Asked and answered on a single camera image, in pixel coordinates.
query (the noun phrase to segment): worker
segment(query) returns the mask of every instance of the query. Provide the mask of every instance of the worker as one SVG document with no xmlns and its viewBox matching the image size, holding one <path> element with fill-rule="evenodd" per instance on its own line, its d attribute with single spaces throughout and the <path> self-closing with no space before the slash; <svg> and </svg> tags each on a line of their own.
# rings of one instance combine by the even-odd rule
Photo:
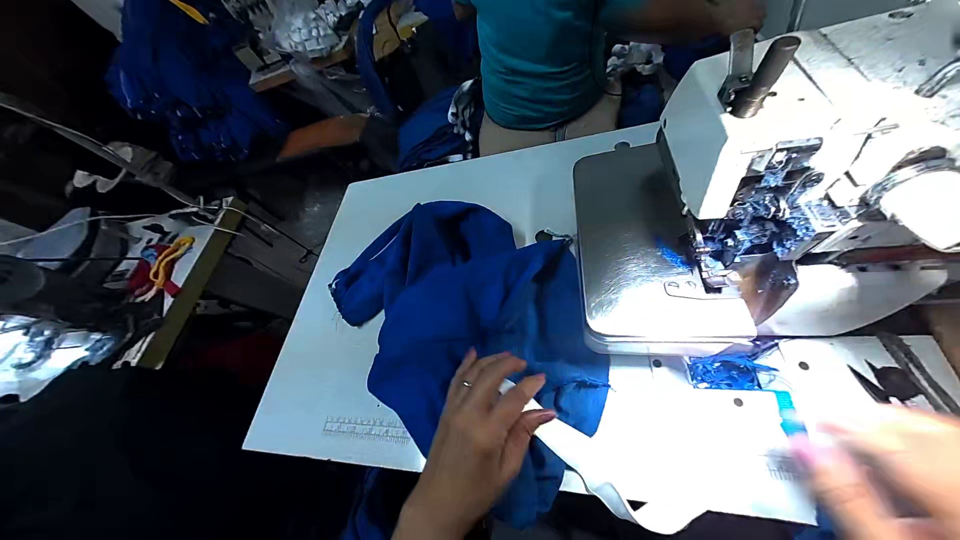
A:
<svg viewBox="0 0 960 540">
<path fill-rule="evenodd" d="M 477 20 L 481 156 L 616 129 L 620 90 L 605 75 L 605 29 L 687 42 L 759 28 L 765 15 L 758 0 L 453 0 L 453 10 Z"/>
<path fill-rule="evenodd" d="M 523 411 L 543 387 L 543 375 L 527 377 L 497 398 L 503 379 L 524 366 L 509 353 L 477 359 L 471 351 L 464 358 L 394 540 L 463 538 L 519 472 L 534 430 L 556 418 L 548 409 Z M 825 428 L 842 445 L 814 448 L 800 438 L 794 450 L 841 538 L 960 538 L 960 420 L 878 405 L 870 421 Z M 865 476 L 863 457 L 854 460 L 846 448 L 872 458 L 902 495 L 931 517 L 895 518 Z"/>
</svg>

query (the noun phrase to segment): teal shirt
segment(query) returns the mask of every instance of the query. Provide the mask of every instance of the teal shirt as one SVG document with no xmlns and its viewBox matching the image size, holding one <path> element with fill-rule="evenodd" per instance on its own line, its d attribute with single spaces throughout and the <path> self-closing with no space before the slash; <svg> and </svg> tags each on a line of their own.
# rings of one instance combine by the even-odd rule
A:
<svg viewBox="0 0 960 540">
<path fill-rule="evenodd" d="M 577 118 L 606 84 L 604 0 L 456 0 L 477 10 L 487 115 L 504 128 L 541 130 Z"/>
</svg>

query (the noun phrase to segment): yellow cord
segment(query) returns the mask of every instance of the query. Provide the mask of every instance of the yellow cord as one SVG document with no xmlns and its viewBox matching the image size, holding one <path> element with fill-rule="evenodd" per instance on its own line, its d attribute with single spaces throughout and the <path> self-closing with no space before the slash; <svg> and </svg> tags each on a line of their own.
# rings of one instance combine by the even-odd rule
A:
<svg viewBox="0 0 960 540">
<path fill-rule="evenodd" d="M 154 282 L 154 287 L 163 288 L 163 284 L 170 278 L 174 261 L 183 257 L 183 254 L 193 247 L 194 241 L 196 238 L 193 236 L 181 236 L 156 258 L 156 262 L 150 268 L 150 281 Z"/>
<path fill-rule="evenodd" d="M 194 8 L 193 6 L 188 6 L 182 3 L 180 0 L 170 0 L 170 1 L 174 3 L 174 6 L 177 6 L 178 8 L 183 10 L 184 13 L 190 15 L 190 18 L 192 18 L 193 20 L 199 22 L 200 24 L 210 24 L 210 21 L 206 20 L 206 17 L 204 17 L 204 14 L 201 12 L 198 12 L 197 9 Z"/>
</svg>

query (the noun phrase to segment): white sewing machine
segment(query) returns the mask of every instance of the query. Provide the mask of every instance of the white sewing machine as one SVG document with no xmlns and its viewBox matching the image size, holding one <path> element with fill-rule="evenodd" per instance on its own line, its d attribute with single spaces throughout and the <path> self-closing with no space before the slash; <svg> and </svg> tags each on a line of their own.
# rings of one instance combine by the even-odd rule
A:
<svg viewBox="0 0 960 540">
<path fill-rule="evenodd" d="M 956 11 L 930 3 L 756 46 L 734 35 L 680 81 L 656 144 L 578 161 L 591 348 L 707 356 L 758 335 L 836 335 L 948 282 Z M 944 68 L 927 79 L 928 64 Z"/>
</svg>

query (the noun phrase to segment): hand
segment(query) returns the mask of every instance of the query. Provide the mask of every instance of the hand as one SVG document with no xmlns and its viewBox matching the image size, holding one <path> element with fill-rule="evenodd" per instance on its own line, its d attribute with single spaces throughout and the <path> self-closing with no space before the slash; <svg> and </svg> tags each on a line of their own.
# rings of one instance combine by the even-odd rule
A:
<svg viewBox="0 0 960 540">
<path fill-rule="evenodd" d="M 729 36 L 738 30 L 759 30 L 767 16 L 759 0 L 706 0 L 713 31 Z"/>
<path fill-rule="evenodd" d="M 849 540 L 960 538 L 960 420 L 901 406 L 877 406 L 875 418 L 858 425 L 826 425 L 841 448 L 875 459 L 892 488 L 931 518 L 898 519 L 864 474 L 864 466 L 840 448 L 794 441 L 810 470 L 819 499 Z"/>
<path fill-rule="evenodd" d="M 467 352 L 446 393 L 423 474 L 400 512 L 395 540 L 463 538 L 520 472 L 534 431 L 557 417 L 548 409 L 523 412 L 543 387 L 543 375 L 527 377 L 500 397 L 500 383 L 524 367 L 510 353 L 478 360 L 474 350 Z"/>
</svg>

